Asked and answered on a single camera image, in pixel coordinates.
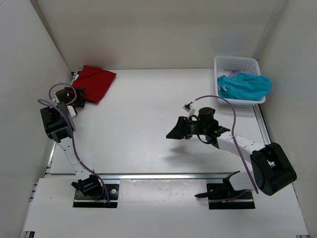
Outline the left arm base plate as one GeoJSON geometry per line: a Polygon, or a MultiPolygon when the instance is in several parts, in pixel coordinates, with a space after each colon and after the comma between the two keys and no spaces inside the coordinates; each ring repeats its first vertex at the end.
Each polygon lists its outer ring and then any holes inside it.
{"type": "Polygon", "coordinates": [[[109,199],[108,203],[103,202],[104,196],[94,198],[90,196],[84,196],[80,190],[76,189],[73,199],[74,208],[117,208],[118,196],[119,196],[119,184],[108,183],[106,184],[108,189],[109,199]]]}

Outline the red t shirt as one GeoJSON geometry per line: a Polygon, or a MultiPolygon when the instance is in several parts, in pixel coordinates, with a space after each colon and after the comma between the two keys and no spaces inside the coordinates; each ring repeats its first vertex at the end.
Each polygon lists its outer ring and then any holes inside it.
{"type": "Polygon", "coordinates": [[[72,83],[74,88],[85,88],[84,99],[91,103],[99,103],[116,78],[116,73],[99,67],[85,65],[77,79],[72,83]]]}

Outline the teal t shirt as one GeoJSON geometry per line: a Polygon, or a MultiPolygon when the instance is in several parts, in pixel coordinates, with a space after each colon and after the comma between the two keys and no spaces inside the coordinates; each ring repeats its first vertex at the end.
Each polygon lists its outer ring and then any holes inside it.
{"type": "Polygon", "coordinates": [[[234,77],[217,78],[218,95],[227,99],[259,101],[271,88],[270,78],[262,75],[240,73],[234,77]]]}

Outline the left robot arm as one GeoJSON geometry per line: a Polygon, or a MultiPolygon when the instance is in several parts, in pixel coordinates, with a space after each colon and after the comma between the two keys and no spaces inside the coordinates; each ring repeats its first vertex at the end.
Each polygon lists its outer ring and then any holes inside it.
{"type": "Polygon", "coordinates": [[[45,107],[40,109],[44,130],[49,139],[65,153],[72,166],[76,182],[72,186],[84,196],[92,199],[102,199],[107,203],[108,190],[102,178],[84,164],[79,158],[75,146],[74,131],[76,130],[73,118],[77,115],[76,108],[85,106],[84,88],[74,88],[69,84],[62,83],[65,88],[61,93],[56,93],[55,99],[51,96],[53,87],[49,90],[50,101],[39,99],[38,102],[45,107]]]}

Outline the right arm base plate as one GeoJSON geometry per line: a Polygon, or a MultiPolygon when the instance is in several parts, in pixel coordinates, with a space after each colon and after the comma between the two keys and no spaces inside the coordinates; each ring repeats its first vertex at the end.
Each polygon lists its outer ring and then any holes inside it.
{"type": "Polygon", "coordinates": [[[234,190],[229,179],[239,173],[236,171],[222,179],[222,183],[207,183],[207,192],[198,193],[197,199],[208,199],[210,210],[247,210],[255,209],[253,195],[250,190],[234,190]]]}

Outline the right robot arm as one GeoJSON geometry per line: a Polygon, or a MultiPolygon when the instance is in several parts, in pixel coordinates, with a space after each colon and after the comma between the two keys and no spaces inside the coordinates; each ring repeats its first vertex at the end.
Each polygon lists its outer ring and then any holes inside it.
{"type": "Polygon", "coordinates": [[[261,144],[234,135],[232,130],[219,125],[214,114],[215,109],[204,107],[199,109],[198,115],[180,116],[166,138],[181,140],[204,136],[204,144],[239,156],[243,163],[250,163],[252,169],[246,169],[244,174],[231,173],[223,178],[220,188],[197,194],[196,198],[229,201],[256,189],[272,196],[297,180],[293,166],[278,143],[261,144]]]}

